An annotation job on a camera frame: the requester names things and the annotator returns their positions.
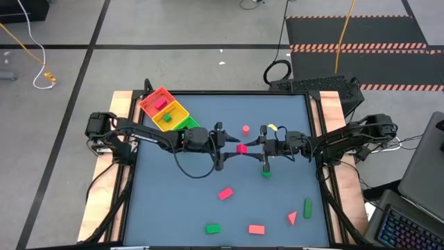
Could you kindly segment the white paper sheet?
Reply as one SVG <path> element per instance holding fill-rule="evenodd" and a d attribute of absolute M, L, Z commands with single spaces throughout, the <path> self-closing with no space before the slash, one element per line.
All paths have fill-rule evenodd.
<path fill-rule="evenodd" d="M 373 216 L 373 213 L 376 210 L 375 204 L 373 202 L 367 201 L 364 205 L 365 205 L 367 219 L 370 220 L 371 217 Z"/>

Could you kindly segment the yellow plastic basket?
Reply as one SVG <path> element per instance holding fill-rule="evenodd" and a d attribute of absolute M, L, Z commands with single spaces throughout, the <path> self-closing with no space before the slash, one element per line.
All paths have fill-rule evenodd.
<path fill-rule="evenodd" d="M 170 122 L 164 121 L 163 116 L 165 114 L 170 114 L 172 118 Z M 164 110 L 156 114 L 156 116 L 152 117 L 151 119 L 161 131 L 170 131 L 174 126 L 188 116 L 189 112 L 179 102 L 173 101 Z"/>

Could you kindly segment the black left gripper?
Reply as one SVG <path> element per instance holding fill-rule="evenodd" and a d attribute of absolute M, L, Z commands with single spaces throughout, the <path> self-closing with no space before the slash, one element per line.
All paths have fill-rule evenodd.
<path fill-rule="evenodd" d="M 216 171 L 221 171 L 227 159 L 239 155 L 237 152 L 221 152 L 221 149 L 225 146 L 225 142 L 240 142 L 240 140 L 224 131 L 221 122 L 217 122 L 214 125 L 214 129 L 209 132 L 209 138 L 212 150 L 214 151 L 214 168 Z"/>

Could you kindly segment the wooden side board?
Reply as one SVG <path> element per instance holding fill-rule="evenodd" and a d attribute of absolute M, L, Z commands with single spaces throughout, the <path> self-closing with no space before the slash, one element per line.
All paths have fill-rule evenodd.
<path fill-rule="evenodd" d="M 326 131 L 332 132 L 345 126 L 339 93 L 322 91 L 320 96 Z M 368 218 L 354 158 L 348 154 L 344 155 L 340 165 L 334 168 L 334 172 L 343 212 L 363 235 L 368 226 Z"/>
<path fill-rule="evenodd" d="M 128 117 L 130 114 L 131 97 L 133 91 L 115 91 L 109 111 L 118 117 Z M 112 154 L 104 153 L 96 160 L 93 179 L 103 172 L 112 163 Z M 119 167 L 113 165 L 102 177 L 100 177 L 89 191 L 89 197 L 85 206 L 83 220 L 78 234 L 78 242 L 86 240 L 99 226 L 112 207 L 114 188 L 117 187 L 117 196 L 123 191 L 128 180 L 129 166 Z M 123 205 L 115 215 L 110 229 L 102 236 L 99 242 L 117 241 L 122 225 Z"/>

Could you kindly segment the red plastic basket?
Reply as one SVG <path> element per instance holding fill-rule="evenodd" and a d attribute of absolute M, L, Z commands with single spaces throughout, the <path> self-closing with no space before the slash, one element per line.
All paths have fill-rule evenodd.
<path fill-rule="evenodd" d="M 162 110 L 157 110 L 155 108 L 155 102 L 161 98 L 164 97 L 168 100 L 168 105 L 175 101 L 176 99 L 174 96 L 164 87 L 158 88 L 153 93 L 149 94 L 145 99 L 143 99 L 140 102 L 140 108 L 149 116 L 154 117 L 156 114 L 160 113 L 162 110 L 164 110 L 167 106 L 165 106 Z"/>

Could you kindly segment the grey closed laptop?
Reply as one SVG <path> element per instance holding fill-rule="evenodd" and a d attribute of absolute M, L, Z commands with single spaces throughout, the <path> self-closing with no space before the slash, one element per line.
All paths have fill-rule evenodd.
<path fill-rule="evenodd" d="M 398 186 L 401 194 L 444 221 L 444 113 L 432 114 Z"/>

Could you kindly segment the green plastic basket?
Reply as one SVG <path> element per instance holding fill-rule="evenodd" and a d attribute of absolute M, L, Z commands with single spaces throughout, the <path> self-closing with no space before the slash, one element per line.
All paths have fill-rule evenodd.
<path fill-rule="evenodd" d="M 200 127 L 200 124 L 192 117 L 188 116 L 181 122 L 179 122 L 176 126 L 173 127 L 174 131 L 186 129 L 186 128 L 196 128 Z"/>

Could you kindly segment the black box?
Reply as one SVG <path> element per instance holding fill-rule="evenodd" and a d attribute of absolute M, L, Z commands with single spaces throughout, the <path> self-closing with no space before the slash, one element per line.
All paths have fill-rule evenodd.
<path fill-rule="evenodd" d="M 3 24 L 41 22 L 49 11 L 47 0 L 0 0 L 0 22 Z"/>

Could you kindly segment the black backlit keyboard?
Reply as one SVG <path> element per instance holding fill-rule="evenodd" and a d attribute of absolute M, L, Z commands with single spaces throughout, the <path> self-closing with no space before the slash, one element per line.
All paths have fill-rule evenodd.
<path fill-rule="evenodd" d="M 364 237 L 381 247 L 444 250 L 444 223 L 386 190 L 376 205 Z"/>

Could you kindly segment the black hazard-striped floor mat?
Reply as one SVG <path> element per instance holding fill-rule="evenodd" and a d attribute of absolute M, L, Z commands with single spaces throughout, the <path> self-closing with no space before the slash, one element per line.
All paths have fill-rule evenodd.
<path fill-rule="evenodd" d="M 364 90 L 444 92 L 444 45 L 430 46 L 409 15 L 289 16 L 293 75 L 334 73 Z"/>

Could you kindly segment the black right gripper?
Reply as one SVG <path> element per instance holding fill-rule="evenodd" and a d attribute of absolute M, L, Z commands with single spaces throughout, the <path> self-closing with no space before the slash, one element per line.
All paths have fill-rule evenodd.
<path fill-rule="evenodd" d="M 248 146 L 262 145 L 262 153 L 244 153 L 244 156 L 248 156 L 263 162 L 262 173 L 270 174 L 271 168 L 268 161 L 269 156 L 283 156 L 284 155 L 284 143 L 276 139 L 267 138 L 267 126 L 260 126 L 260 136 L 247 143 Z"/>

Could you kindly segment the black power adapter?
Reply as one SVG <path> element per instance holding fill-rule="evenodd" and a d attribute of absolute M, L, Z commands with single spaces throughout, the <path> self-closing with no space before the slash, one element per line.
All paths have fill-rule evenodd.
<path fill-rule="evenodd" d="M 358 160 L 365 161 L 367 159 L 368 155 L 371 154 L 371 150 L 368 147 L 363 146 L 359 150 L 357 150 L 355 157 Z"/>

